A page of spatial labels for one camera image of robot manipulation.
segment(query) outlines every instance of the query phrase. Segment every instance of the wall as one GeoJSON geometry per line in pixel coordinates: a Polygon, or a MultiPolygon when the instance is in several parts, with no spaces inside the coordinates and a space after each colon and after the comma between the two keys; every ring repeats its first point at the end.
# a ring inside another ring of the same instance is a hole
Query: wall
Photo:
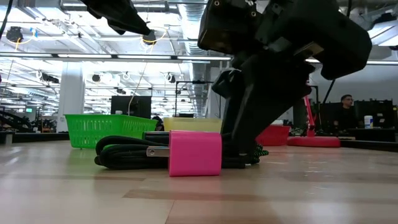
{"type": "MultiPolygon", "coordinates": [[[[319,86],[320,101],[323,101],[331,81],[324,79],[319,69],[311,74],[310,83],[319,86]]],[[[362,71],[337,79],[327,102],[340,102],[345,94],[351,94],[354,100],[393,99],[393,103],[398,104],[398,66],[368,65],[362,71]]]]}

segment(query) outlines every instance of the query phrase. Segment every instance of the wooden floor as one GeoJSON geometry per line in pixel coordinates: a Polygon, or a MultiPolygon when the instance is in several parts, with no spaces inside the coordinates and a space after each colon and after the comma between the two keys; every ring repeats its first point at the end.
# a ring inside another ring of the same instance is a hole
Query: wooden floor
{"type": "Polygon", "coordinates": [[[271,147],[219,177],[106,170],[69,142],[0,148],[0,223],[398,223],[398,154],[271,147]]]}

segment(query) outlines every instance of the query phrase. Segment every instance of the ceiling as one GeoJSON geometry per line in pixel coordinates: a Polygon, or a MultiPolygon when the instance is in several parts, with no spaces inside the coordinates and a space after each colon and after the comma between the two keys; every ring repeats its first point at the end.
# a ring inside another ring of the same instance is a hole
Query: ceiling
{"type": "MultiPolygon", "coordinates": [[[[0,18],[4,18],[7,1],[0,1],[0,18]]],[[[6,30],[12,26],[21,27],[23,40],[16,45],[6,38],[1,39],[0,52],[40,52],[50,54],[137,54],[137,55],[219,55],[197,48],[196,38],[200,11],[204,9],[201,0],[133,1],[139,15],[155,31],[157,42],[153,47],[142,41],[142,36],[113,31],[105,19],[96,19],[85,11],[77,0],[35,0],[15,1],[8,17],[6,30]],[[196,4],[179,4],[181,2],[196,4]]],[[[347,1],[339,1],[342,11],[347,1]]],[[[351,15],[358,24],[373,20],[381,12],[394,10],[393,1],[355,1],[351,15]]],[[[258,9],[265,8],[268,1],[259,1],[258,9]]],[[[375,45],[398,45],[398,24],[392,22],[369,31],[375,45]]],[[[136,95],[152,95],[152,112],[172,116],[175,110],[175,84],[169,82],[170,75],[177,81],[209,80],[210,67],[220,67],[219,62],[191,63],[155,62],[111,62],[101,60],[84,61],[86,77],[85,112],[109,113],[110,97],[120,95],[115,87],[133,94],[140,77],[142,80],[136,95]],[[101,81],[94,82],[93,75],[100,75],[101,81]]],[[[57,112],[60,86],[43,82],[42,74],[62,81],[63,62],[59,60],[26,60],[23,58],[0,58],[2,76],[1,104],[8,110],[18,107],[44,106],[44,114],[57,112]]],[[[178,95],[177,112],[195,113],[204,116],[208,85],[186,85],[178,95]]]]}

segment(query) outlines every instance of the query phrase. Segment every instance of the green cable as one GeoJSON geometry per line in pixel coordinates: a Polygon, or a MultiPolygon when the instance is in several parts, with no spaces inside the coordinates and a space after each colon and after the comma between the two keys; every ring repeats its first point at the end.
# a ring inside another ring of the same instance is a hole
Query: green cable
{"type": "Polygon", "coordinates": [[[256,150],[254,151],[253,158],[251,159],[251,164],[257,164],[260,162],[261,156],[267,156],[269,152],[262,149],[262,145],[258,144],[256,150]]]}

